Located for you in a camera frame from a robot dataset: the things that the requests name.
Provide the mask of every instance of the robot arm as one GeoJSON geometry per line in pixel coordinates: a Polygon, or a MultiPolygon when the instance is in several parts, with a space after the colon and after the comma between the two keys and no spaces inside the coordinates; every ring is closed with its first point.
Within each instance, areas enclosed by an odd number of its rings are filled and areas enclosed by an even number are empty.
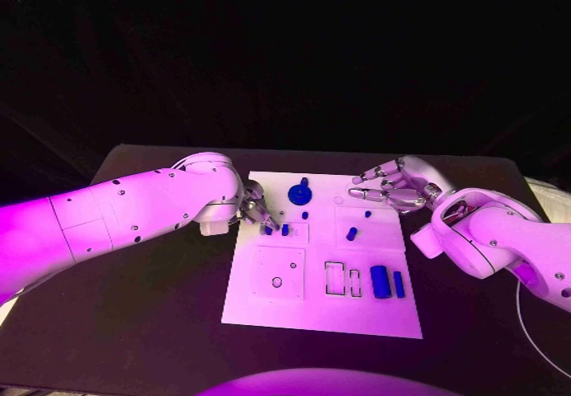
{"type": "Polygon", "coordinates": [[[349,195],[387,200],[401,214],[424,206],[433,210],[431,222],[411,235],[424,255],[434,258],[444,252],[480,279],[506,268],[539,298],[571,312],[571,224],[542,223],[498,191],[456,191],[434,167],[413,156],[372,168],[353,177],[353,184],[378,177],[381,190],[353,187],[349,195]]]}
{"type": "Polygon", "coordinates": [[[74,264],[192,220],[202,235],[227,233],[238,219],[278,229],[261,186],[245,187],[229,158],[201,153],[173,168],[0,208],[0,305],[74,264]]]}

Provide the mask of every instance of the table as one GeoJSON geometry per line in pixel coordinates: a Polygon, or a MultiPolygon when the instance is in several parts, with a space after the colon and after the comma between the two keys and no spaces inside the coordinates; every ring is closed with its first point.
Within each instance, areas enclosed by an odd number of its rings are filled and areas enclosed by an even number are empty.
{"type": "MultiPolygon", "coordinates": [[[[358,174],[397,154],[120,145],[92,183],[218,151],[248,171],[358,174]]],[[[542,213],[503,158],[423,157],[459,188],[505,192],[542,213]]],[[[0,327],[0,384],[91,394],[193,394],[263,371],[364,370],[462,394],[571,394],[521,329],[513,276],[486,280],[449,258],[428,260],[408,235],[428,210],[402,218],[423,340],[221,323],[238,227],[202,237],[198,224],[81,263],[16,304],[0,327]]],[[[571,371],[571,314],[521,292],[538,346],[571,371]]]]}

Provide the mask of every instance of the blue knob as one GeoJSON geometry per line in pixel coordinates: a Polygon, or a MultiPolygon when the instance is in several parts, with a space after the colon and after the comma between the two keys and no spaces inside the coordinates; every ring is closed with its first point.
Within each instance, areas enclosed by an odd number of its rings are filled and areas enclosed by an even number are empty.
{"type": "Polygon", "coordinates": [[[358,235],[358,229],[355,227],[351,227],[351,230],[348,233],[348,240],[352,241],[355,239],[356,235],[358,235]]]}
{"type": "Polygon", "coordinates": [[[294,205],[306,205],[312,201],[312,190],[307,187],[307,177],[302,179],[300,184],[296,184],[289,189],[289,200],[294,205]]]}

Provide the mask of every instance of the white pegboard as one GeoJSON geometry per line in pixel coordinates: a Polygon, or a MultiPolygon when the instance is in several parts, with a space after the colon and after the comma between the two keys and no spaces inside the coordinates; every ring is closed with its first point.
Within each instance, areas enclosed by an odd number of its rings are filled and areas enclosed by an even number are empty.
{"type": "MultiPolygon", "coordinates": [[[[264,186],[273,217],[280,224],[291,224],[297,234],[261,235],[258,225],[241,224],[222,322],[423,338],[395,210],[349,197],[352,176],[251,172],[250,178],[264,186]],[[303,177],[313,197],[307,205],[296,206],[289,189],[303,177]],[[358,228],[352,242],[345,237],[351,227],[358,228]],[[296,263],[293,269],[289,265],[300,252],[303,268],[296,263]],[[345,295],[326,293],[326,262],[343,264],[345,295]],[[401,271],[402,299],[395,295],[375,298],[371,267],[378,265],[388,267],[391,282],[392,272],[401,271]],[[351,270],[353,274],[358,270],[361,297],[351,296],[351,270]],[[276,277],[283,281],[280,287],[271,283],[276,277]]],[[[378,182],[361,186],[378,188],[378,182]]]]}

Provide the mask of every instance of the white cord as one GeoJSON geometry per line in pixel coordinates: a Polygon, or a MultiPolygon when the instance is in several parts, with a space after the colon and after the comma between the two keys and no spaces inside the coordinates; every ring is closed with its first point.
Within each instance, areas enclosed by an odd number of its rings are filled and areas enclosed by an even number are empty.
{"type": "Polygon", "coordinates": [[[547,360],[547,363],[568,377],[571,375],[558,367],[558,365],[550,360],[545,356],[545,353],[541,351],[539,347],[535,345],[532,338],[529,337],[529,333],[526,332],[526,325],[524,324],[524,319],[521,318],[521,282],[518,282],[518,287],[515,289],[515,306],[518,307],[518,318],[521,320],[521,328],[524,329],[524,333],[526,334],[526,339],[529,340],[531,344],[534,345],[535,350],[539,352],[541,356],[547,360]]]}

